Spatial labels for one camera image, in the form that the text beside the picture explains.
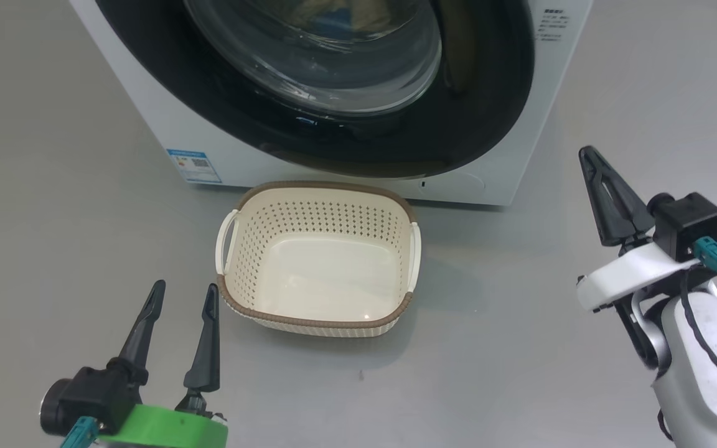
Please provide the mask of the white front-load washing machine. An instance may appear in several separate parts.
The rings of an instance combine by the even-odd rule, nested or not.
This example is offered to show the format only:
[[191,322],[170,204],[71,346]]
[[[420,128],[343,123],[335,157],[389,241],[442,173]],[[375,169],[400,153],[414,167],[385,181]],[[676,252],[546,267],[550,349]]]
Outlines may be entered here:
[[207,154],[222,185],[202,185],[251,188],[276,181],[349,182],[391,190],[408,199],[489,206],[512,203],[594,4],[594,0],[527,0],[534,26],[535,73],[512,133],[465,166],[441,175],[392,179],[291,164],[228,135],[174,99],[128,55],[96,0],[70,2],[162,148]]

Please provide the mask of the black round glass washer door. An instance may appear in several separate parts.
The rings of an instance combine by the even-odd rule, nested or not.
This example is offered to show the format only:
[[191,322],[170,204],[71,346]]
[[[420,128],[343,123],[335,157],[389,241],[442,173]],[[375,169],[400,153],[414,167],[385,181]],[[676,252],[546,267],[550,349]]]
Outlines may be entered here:
[[96,0],[129,56],[268,155],[441,175],[501,144],[535,73],[527,0]]

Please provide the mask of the blue energy label sticker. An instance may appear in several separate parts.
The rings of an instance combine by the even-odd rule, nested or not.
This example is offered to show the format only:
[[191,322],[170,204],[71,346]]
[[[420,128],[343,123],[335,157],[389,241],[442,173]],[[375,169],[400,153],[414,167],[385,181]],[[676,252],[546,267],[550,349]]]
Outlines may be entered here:
[[211,165],[206,153],[175,149],[166,149],[166,151],[185,181],[195,184],[222,185],[221,177],[217,175],[217,171]]

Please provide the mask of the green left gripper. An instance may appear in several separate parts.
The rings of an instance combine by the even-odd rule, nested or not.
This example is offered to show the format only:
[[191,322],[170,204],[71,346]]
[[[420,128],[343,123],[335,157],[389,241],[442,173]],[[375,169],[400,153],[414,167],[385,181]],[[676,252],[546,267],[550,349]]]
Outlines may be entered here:
[[[166,286],[163,280],[153,284],[119,353],[132,385],[148,382],[147,357]],[[218,287],[210,284],[202,308],[201,335],[184,377],[185,388],[193,391],[174,409],[135,405],[119,432],[98,437],[97,448],[227,448],[228,421],[222,413],[207,410],[202,394],[221,388],[219,303]]]

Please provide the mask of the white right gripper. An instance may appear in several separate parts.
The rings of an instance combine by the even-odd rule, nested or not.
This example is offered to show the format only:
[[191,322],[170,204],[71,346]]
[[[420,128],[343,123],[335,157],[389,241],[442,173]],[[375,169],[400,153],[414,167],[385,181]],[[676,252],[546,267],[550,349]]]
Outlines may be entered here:
[[[579,163],[603,246],[640,238],[655,226],[645,202],[595,147],[582,147]],[[699,263],[696,258],[677,262],[651,242],[581,278],[576,295],[586,311],[602,309]]]

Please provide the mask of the cream perforated laundry basket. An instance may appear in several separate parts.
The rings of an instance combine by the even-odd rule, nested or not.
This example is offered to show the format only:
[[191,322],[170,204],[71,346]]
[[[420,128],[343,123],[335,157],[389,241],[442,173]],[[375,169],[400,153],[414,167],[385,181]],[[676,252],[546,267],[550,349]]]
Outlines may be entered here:
[[401,196],[342,182],[268,182],[223,219],[217,285],[266,328],[331,338],[386,334],[409,309],[421,230]]

